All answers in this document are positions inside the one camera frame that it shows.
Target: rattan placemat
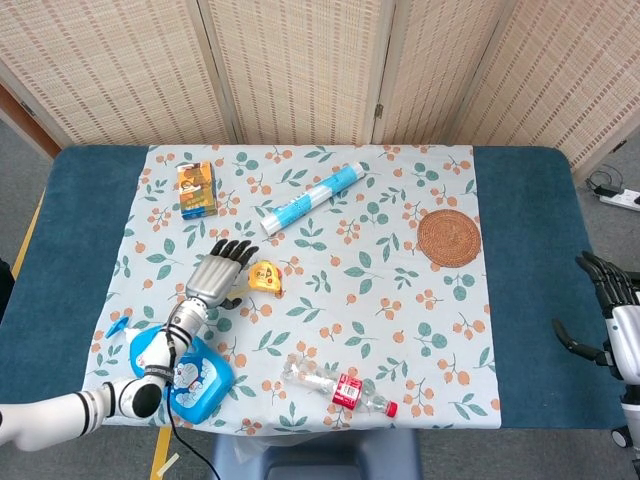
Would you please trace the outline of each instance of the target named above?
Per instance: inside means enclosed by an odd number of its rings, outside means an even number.
[[[480,231],[463,213],[437,210],[420,221],[418,244],[432,262],[443,267],[462,267],[480,252]]]

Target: floor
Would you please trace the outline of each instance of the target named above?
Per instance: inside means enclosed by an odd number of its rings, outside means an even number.
[[[640,190],[640,135],[610,155],[607,163],[620,170],[626,185]],[[11,264],[49,169],[47,160],[0,122],[0,257]],[[584,187],[578,187],[577,194],[594,251],[627,270],[640,271],[640,215],[601,204]],[[193,431],[183,435],[200,451],[211,450],[211,435]],[[632,453],[616,447],[608,431],[423,431],[420,436],[424,478],[430,480],[637,478],[630,463]],[[24,453],[5,445],[0,447],[0,477],[148,478],[156,437],[157,432],[149,428],[105,427],[88,437],[37,453]],[[209,478],[200,461],[175,440],[169,456],[174,451],[180,454],[180,460],[165,478]]]

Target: water bottle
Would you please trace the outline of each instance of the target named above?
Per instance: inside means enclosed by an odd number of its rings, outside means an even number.
[[[376,393],[375,389],[363,384],[362,380],[318,367],[314,361],[299,355],[291,354],[287,357],[282,379],[315,390],[349,410],[382,412],[391,418],[398,411],[396,402]]]

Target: robotic arm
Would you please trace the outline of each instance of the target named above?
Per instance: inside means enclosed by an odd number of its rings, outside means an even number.
[[[582,252],[576,262],[593,282],[608,338],[600,350],[572,339],[557,319],[552,321],[553,328],[567,350],[608,366],[626,384],[621,403],[627,425],[611,430],[611,436],[620,447],[634,445],[632,464],[640,479],[640,274],[625,272],[588,252]]]
[[[604,350],[572,339],[564,325],[553,320],[560,342],[570,352],[597,365],[608,366],[611,373],[627,385],[640,385],[640,297],[637,274],[627,273],[589,252],[582,252],[576,263],[588,275],[607,326]]]
[[[162,391],[173,381],[175,363],[191,346],[207,318],[207,310],[231,309],[241,300],[227,299],[238,273],[258,247],[250,241],[220,240],[193,273],[186,300],[174,308],[166,325],[142,353],[142,378],[106,382],[96,390],[71,393],[41,402],[0,405],[0,445],[13,441],[20,450],[35,451],[96,430],[105,418],[122,415],[147,418],[162,402]]]

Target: black cable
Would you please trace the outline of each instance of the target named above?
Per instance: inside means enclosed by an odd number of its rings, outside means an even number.
[[[173,312],[175,311],[176,308],[177,308],[177,306],[174,308],[174,310],[169,315],[169,318],[167,319],[166,330],[165,330],[165,337],[167,338],[167,346],[169,347],[169,355],[170,355],[169,356],[169,368],[171,370],[173,370],[173,368],[175,367],[176,347],[175,347],[175,345],[173,343],[173,337],[171,335],[169,326],[171,325],[171,318],[173,317]],[[213,464],[209,460],[207,460],[200,452],[198,452],[195,448],[193,448],[185,440],[183,440],[180,437],[180,435],[178,435],[178,430],[176,430],[176,424],[173,421],[173,414],[171,413],[171,383],[170,382],[167,382],[167,414],[169,415],[169,421],[171,422],[171,431],[173,432],[173,436],[176,437],[176,439],[182,445],[187,447],[193,454],[195,454],[196,457],[198,457],[200,460],[202,460],[204,463],[206,463],[207,466],[213,472],[213,474],[216,476],[216,478],[218,480],[220,480],[220,475],[218,475],[218,472],[216,471],[216,469],[213,466]]]
[[[608,168],[610,170],[613,170],[614,172],[616,172],[618,174],[618,177],[620,177],[620,181],[617,182],[617,188],[622,188],[622,185],[624,184],[624,177],[622,176],[622,173],[620,173],[620,170],[618,170],[616,167],[609,165],[608,163],[603,163],[602,164],[603,167]],[[594,177],[601,175],[603,177],[605,177],[606,179],[606,183],[602,182],[602,183],[596,183],[594,181]],[[609,172],[607,172],[606,170],[594,170],[593,172],[591,172],[591,175],[589,175],[587,177],[587,179],[585,180],[585,183],[587,184],[587,187],[589,188],[589,190],[593,191],[596,188],[600,187],[600,186],[614,186],[613,185],[613,177],[611,176],[611,174]]]
[[[614,167],[613,165],[609,165],[608,163],[603,163],[602,164],[603,167],[607,167],[610,168],[611,170],[613,170],[614,172],[616,172],[618,174],[618,176],[620,177],[620,184],[618,185],[618,187],[622,188],[622,183],[624,182],[624,177],[622,176],[622,174],[620,173],[620,170],[618,170],[616,167]]]
[[[213,474],[216,476],[216,478],[218,480],[220,480],[220,475],[218,475],[218,472],[216,471],[215,467],[213,466],[213,464],[207,460],[201,453],[199,453],[195,448],[193,448],[191,445],[189,445],[185,440],[183,440],[180,435],[178,435],[178,430],[176,430],[176,424],[173,421],[173,415],[171,414],[171,405],[169,403],[169,399],[171,398],[171,385],[167,386],[168,390],[167,390],[167,413],[169,414],[169,421],[171,422],[171,431],[173,432],[173,435],[176,437],[176,439],[183,444],[185,447],[187,447],[189,450],[191,450],[192,453],[194,453],[196,455],[196,457],[198,457],[200,460],[202,460],[204,463],[206,463],[209,468],[211,469],[211,471],[213,472]]]

